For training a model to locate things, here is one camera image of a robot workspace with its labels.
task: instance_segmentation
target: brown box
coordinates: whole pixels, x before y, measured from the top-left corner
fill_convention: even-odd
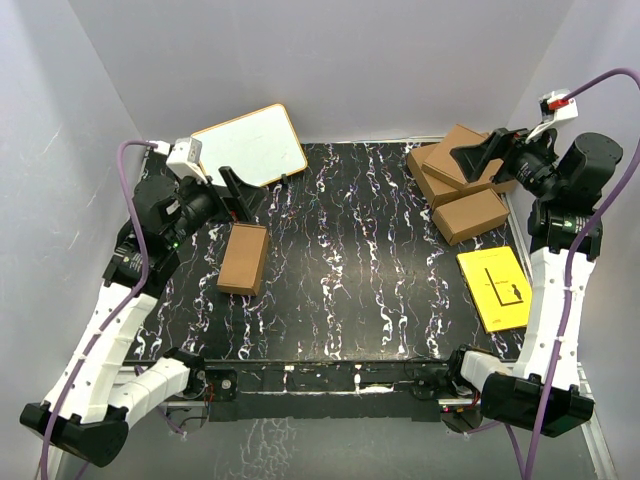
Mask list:
[[[499,227],[508,215],[500,197],[488,189],[438,207],[432,220],[449,245],[455,245]]]
[[[462,125],[456,125],[447,136],[444,137],[444,140],[437,144],[437,147],[431,152],[429,158],[422,163],[422,170],[458,190],[471,189],[467,191],[467,195],[489,188],[491,177],[493,177],[502,166],[502,160],[491,160],[482,173],[482,176],[477,181],[469,183],[464,178],[464,174],[458,166],[458,163],[449,153],[454,147],[478,145],[482,143],[487,136],[486,133],[476,133]],[[498,193],[506,193],[516,185],[514,181],[505,183],[509,185],[500,184],[499,188],[502,191]]]
[[[238,295],[257,295],[268,245],[269,234],[265,227],[234,224],[220,267],[218,289]]]
[[[485,181],[485,176],[483,175],[481,180],[467,184],[465,188],[463,188],[462,190],[458,190],[451,185],[448,185],[445,182],[425,173],[421,169],[421,166],[427,161],[427,159],[433,153],[437,146],[437,144],[434,144],[414,148],[409,152],[409,155],[407,156],[407,166],[409,167],[413,178],[416,180],[418,187],[420,187],[420,191],[427,199],[427,203],[431,206],[431,208],[438,208],[440,205],[444,205],[445,203],[452,202],[453,200],[465,197],[467,195],[472,195],[487,188],[493,188],[497,193],[506,193],[513,190],[513,188],[517,185],[516,180],[510,180],[499,185],[493,185],[490,180]],[[496,160],[496,162],[500,162],[499,164],[497,164],[497,167],[500,168],[502,160]],[[491,166],[492,165],[489,164],[485,172],[492,172],[493,170],[490,170]],[[495,172],[490,173],[487,179],[490,179],[491,176],[495,174]]]

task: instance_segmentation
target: black marble table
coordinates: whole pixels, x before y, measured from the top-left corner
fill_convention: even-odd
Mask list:
[[[488,335],[456,255],[511,245],[508,225],[449,246],[406,167],[419,144],[309,144],[309,167],[275,185],[257,215],[271,241],[259,296],[216,288],[231,226],[207,225],[127,356],[172,346],[207,359],[379,360],[448,357],[463,343],[505,359],[524,331]],[[144,175],[167,173],[150,156]]]

